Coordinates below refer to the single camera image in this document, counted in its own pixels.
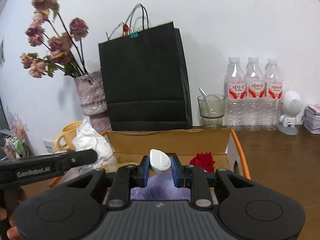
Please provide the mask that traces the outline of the person hand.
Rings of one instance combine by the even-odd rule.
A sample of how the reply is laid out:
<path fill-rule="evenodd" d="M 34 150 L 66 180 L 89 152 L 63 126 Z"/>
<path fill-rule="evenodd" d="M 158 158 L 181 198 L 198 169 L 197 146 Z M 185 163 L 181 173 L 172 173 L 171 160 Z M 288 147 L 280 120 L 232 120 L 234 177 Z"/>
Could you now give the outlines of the person hand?
<path fill-rule="evenodd" d="M 1 239 L 22 239 L 14 221 L 14 212 L 26 199 L 21 188 L 1 190 Z"/>

